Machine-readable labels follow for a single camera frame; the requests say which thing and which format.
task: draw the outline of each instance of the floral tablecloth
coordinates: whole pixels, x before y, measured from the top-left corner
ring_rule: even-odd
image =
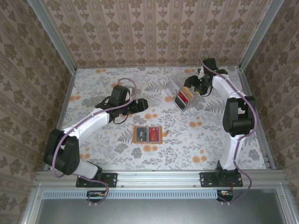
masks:
[[[241,89],[238,68],[222,68]],[[195,67],[77,70],[64,128],[75,124],[110,96],[118,79],[129,77],[137,84],[138,98],[147,99],[149,108],[130,115],[123,124],[110,123],[98,129],[81,144],[80,156],[105,170],[214,169],[222,155],[226,134],[222,127],[225,103],[221,96],[216,90],[209,97],[198,95],[193,107],[181,113],[164,92],[169,79],[196,74]],[[133,86],[126,80],[122,85]],[[162,126],[168,135],[161,145],[135,144],[132,142],[135,125]],[[238,164],[243,169],[265,168],[256,136],[245,140]]]

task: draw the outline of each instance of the card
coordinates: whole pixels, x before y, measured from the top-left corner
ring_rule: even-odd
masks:
[[[136,140],[141,142],[147,140],[146,127],[136,128]]]
[[[190,100],[192,100],[193,99],[193,94],[190,92],[190,90],[187,88],[187,87],[183,87],[183,93],[184,94],[186,94],[186,96],[190,99]]]
[[[180,91],[180,92],[178,93],[178,96],[183,100],[183,102],[184,102],[185,104],[188,104],[188,103],[189,103],[189,99],[187,98],[187,96],[186,96],[182,91]]]
[[[159,142],[160,141],[160,131],[158,127],[149,128],[149,141],[150,142]]]
[[[178,106],[179,108],[181,108],[182,110],[186,108],[186,104],[183,102],[183,100],[177,96],[175,101],[174,101]]]

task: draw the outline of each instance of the brown damask wallpaper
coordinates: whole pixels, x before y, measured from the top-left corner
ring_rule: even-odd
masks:
[[[285,0],[245,70],[276,165],[299,208],[299,1]]]
[[[77,67],[238,64],[269,0],[42,0]]]
[[[70,74],[26,0],[0,1],[0,223],[18,223]]]

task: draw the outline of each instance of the cable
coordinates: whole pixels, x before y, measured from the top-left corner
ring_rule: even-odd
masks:
[[[211,86],[211,87],[210,87],[210,92],[209,92],[209,94],[207,94],[207,95],[205,95],[205,96],[203,96],[201,93],[199,93],[199,94],[200,94],[200,96],[202,96],[202,97],[208,97],[208,96],[211,95],[212,89],[213,89],[213,87]]]
[[[231,202],[227,202],[225,199],[219,197],[221,200],[223,200],[223,201],[226,202],[226,203],[234,203],[234,202],[239,201],[241,198],[243,198],[243,197],[247,194],[247,192],[250,190],[250,188],[251,188],[251,186],[252,186],[252,179],[249,177],[248,174],[246,174],[243,170],[241,170],[241,169],[238,167],[238,165],[237,165],[237,163],[236,163],[235,160],[236,160],[236,158],[237,158],[237,153],[238,153],[238,149],[239,149],[240,141],[241,141],[242,139],[246,138],[246,137],[251,136],[251,135],[256,131],[256,128],[257,128],[256,112],[255,112],[253,106],[249,103],[249,101],[248,101],[248,100],[247,100],[247,99],[246,99],[246,98],[245,98],[245,97],[244,97],[244,96],[243,96],[243,95],[242,95],[242,94],[235,88],[235,86],[234,86],[228,79],[226,79],[226,77],[224,77],[223,75],[219,74],[218,72],[216,72],[216,71],[210,69],[209,67],[207,67],[207,66],[203,63],[203,61],[202,61],[201,59],[199,59],[199,60],[200,60],[201,64],[202,64],[207,70],[209,70],[210,72],[212,72],[212,73],[214,73],[214,74],[220,76],[221,78],[223,78],[223,79],[228,83],[228,85],[235,91],[235,93],[245,101],[245,103],[248,105],[248,107],[250,108],[250,110],[251,110],[252,113],[253,113],[253,118],[254,118],[254,126],[253,126],[253,129],[252,129],[252,131],[251,131],[250,133],[248,133],[248,134],[246,134],[246,135],[244,135],[244,136],[241,136],[241,137],[238,139],[238,142],[237,142],[237,145],[236,145],[236,148],[235,148],[235,154],[234,154],[234,165],[235,165],[235,167],[236,167],[242,174],[244,174],[244,175],[249,179],[249,185],[248,185],[248,188],[246,189],[246,191],[245,191],[239,198],[237,198],[237,199],[235,199],[235,200],[233,200],[233,201],[231,201]]]
[[[108,100],[111,96],[106,97],[105,99],[102,100],[102,103],[105,103],[106,100]]]
[[[92,204],[94,204],[94,205],[100,204],[100,203],[102,203],[102,202],[107,198],[107,196],[108,196],[108,194],[109,194],[109,187],[108,187],[108,184],[106,184],[106,183],[103,182],[103,181],[96,181],[96,180],[88,179],[88,178],[86,178],[86,177],[84,177],[84,176],[80,176],[80,178],[82,178],[82,179],[84,179],[84,180],[86,180],[86,181],[89,181],[89,182],[94,182],[94,183],[100,183],[100,184],[103,184],[103,185],[106,187],[106,194],[104,195],[104,197],[103,197],[100,201],[98,201],[98,202],[96,202],[96,203],[93,203],[93,202],[90,201],[90,196],[96,194],[96,192],[94,191],[94,192],[90,192],[90,193],[89,193],[88,198],[87,198],[87,201],[89,202],[89,205],[92,205]]]
[[[130,78],[121,78],[121,79],[118,80],[118,83],[117,83],[117,84],[119,84],[121,80],[128,80],[128,81],[132,82],[133,85],[134,85],[135,90],[137,89],[136,83],[135,83],[132,79],[130,79]],[[137,94],[134,93],[134,96],[132,97],[132,99],[131,99],[130,101],[128,101],[127,103],[125,103],[124,105],[120,105],[120,106],[116,106],[116,107],[112,107],[112,108],[109,108],[109,109],[105,109],[105,110],[98,111],[98,112],[96,112],[95,114],[88,116],[88,117],[85,118],[83,121],[81,121],[79,124],[77,124],[76,126],[74,126],[71,130],[69,130],[69,131],[68,131],[68,132],[61,138],[61,140],[59,141],[59,143],[58,143],[57,146],[56,146],[56,149],[55,149],[55,152],[54,152],[54,155],[53,155],[53,161],[52,161],[52,172],[53,172],[53,175],[54,175],[56,178],[61,178],[61,177],[64,176],[64,174],[62,174],[62,175],[60,175],[60,176],[57,175],[57,173],[56,173],[56,171],[55,171],[55,163],[56,163],[56,158],[57,158],[58,151],[59,151],[59,149],[60,149],[60,147],[61,147],[63,141],[66,139],[67,136],[69,136],[69,134],[71,134],[74,130],[76,130],[77,128],[79,128],[82,124],[84,124],[84,123],[87,122],[88,120],[92,119],[94,116],[97,116],[97,115],[100,114],[100,113],[104,113],[104,112],[107,112],[107,111],[111,111],[111,110],[115,110],[115,109],[119,109],[119,108],[125,107],[125,106],[129,105],[130,103],[132,103],[132,102],[136,99],[136,97],[137,97]],[[100,182],[100,181],[91,180],[91,179],[88,179],[88,178],[85,178],[85,177],[81,177],[81,178],[86,179],[86,180],[88,180],[88,181],[90,181],[90,182],[98,182],[98,183],[101,183],[101,184],[104,183],[104,182]]]
[[[126,117],[121,123],[116,123],[116,122],[115,122],[115,119],[113,120],[113,123],[115,123],[116,125],[120,125],[120,124],[122,124],[123,122],[125,122],[127,119],[128,119],[128,115],[127,115],[127,117]]]

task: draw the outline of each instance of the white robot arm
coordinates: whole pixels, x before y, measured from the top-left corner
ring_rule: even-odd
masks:
[[[48,139],[43,161],[65,175],[77,175],[88,179],[101,180],[102,169],[91,162],[80,159],[79,146],[88,136],[100,127],[107,125],[120,114],[129,115],[145,111],[149,106],[147,100],[131,99],[132,90],[116,85],[110,97],[96,105],[95,109],[78,123],[64,130],[54,129]]]
[[[209,177],[209,180],[201,183],[201,186],[231,186],[232,181],[235,183],[237,182],[236,180],[241,177],[234,164],[234,161],[237,161],[239,157],[241,146],[245,139],[241,137],[247,135],[254,128],[255,122],[253,112],[243,98],[245,98],[253,108],[255,108],[256,103],[254,97],[248,97],[242,92],[236,91],[237,88],[230,82],[228,73],[216,67],[214,58],[204,60],[203,64],[209,69],[221,74],[221,76],[217,76],[205,67],[202,67],[198,69],[199,77],[192,76],[187,78],[184,86],[188,88],[194,87],[194,90],[201,96],[207,94],[208,88],[215,88],[220,93],[224,102],[226,102],[222,123],[224,130],[227,132],[227,136],[224,151],[218,161],[215,173]]]

